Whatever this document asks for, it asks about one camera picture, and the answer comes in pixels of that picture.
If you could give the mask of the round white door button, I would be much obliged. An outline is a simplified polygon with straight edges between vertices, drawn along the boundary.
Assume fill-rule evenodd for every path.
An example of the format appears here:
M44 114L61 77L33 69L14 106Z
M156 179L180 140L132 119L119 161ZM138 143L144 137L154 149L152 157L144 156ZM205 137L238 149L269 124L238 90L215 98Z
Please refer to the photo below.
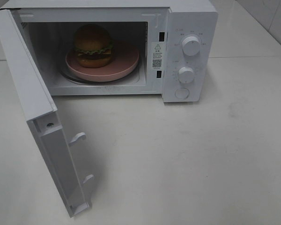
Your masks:
M187 88L180 88L175 91L175 96L178 99L186 99L189 96L189 90Z

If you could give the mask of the pink round plate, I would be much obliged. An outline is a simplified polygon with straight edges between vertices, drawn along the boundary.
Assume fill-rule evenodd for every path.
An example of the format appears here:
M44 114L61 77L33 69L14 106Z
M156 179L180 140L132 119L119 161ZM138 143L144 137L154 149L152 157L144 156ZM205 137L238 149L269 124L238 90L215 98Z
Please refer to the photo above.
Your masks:
M79 65L70 50L65 60L68 69L75 76L90 82L111 82L130 74L137 66L140 53L136 46L126 42L115 40L110 62L99 68L87 68Z

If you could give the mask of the toy hamburger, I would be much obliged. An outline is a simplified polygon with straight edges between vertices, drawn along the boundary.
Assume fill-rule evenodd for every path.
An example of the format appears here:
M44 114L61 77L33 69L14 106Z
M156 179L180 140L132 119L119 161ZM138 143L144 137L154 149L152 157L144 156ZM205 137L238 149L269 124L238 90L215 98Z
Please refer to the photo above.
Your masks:
M74 34L74 55L85 68L106 66L112 57L113 40L108 31L96 24L81 26Z

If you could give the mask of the white microwave door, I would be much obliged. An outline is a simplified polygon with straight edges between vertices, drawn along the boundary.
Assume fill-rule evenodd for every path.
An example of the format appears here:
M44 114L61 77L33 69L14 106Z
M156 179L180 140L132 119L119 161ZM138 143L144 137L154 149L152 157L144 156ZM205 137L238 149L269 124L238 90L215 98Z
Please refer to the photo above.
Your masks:
M31 41L25 37L16 11L0 10L0 41L14 85L32 133L50 175L70 217L91 206L94 175L80 179L70 146L85 139L84 132L70 141L58 116L58 109L41 77Z

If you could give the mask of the lower white timer knob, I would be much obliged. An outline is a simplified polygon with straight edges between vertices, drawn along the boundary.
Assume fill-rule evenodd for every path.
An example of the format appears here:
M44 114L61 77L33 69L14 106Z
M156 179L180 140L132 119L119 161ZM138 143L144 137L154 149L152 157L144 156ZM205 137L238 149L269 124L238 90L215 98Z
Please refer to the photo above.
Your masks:
M195 72L191 67L182 67L178 70L178 80L183 83L191 83L194 80Z

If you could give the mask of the white microwave oven body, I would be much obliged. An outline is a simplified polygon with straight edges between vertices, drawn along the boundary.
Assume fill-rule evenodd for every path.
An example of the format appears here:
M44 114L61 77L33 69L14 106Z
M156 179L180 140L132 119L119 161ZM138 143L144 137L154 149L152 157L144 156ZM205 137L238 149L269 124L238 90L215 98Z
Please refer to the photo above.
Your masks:
M39 71L52 96L160 94L164 102L195 102L206 74L218 14L208 0L10 0L0 10L16 11L31 41ZM74 34L84 25L106 29L113 40L136 46L143 60L143 86L81 85L59 73L66 54L74 51ZM182 40L195 34L200 51L187 56ZM178 70L191 67L191 83L178 80ZM175 91L187 88L178 99Z

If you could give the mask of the upper white power knob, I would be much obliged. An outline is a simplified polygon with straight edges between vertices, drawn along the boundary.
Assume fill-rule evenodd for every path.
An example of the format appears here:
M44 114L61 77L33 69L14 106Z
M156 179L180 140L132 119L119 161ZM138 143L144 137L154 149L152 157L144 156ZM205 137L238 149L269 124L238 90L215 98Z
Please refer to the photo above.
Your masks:
M201 40L195 34L190 34L186 36L182 42L182 50L183 53L187 56L194 56L196 55L201 48Z

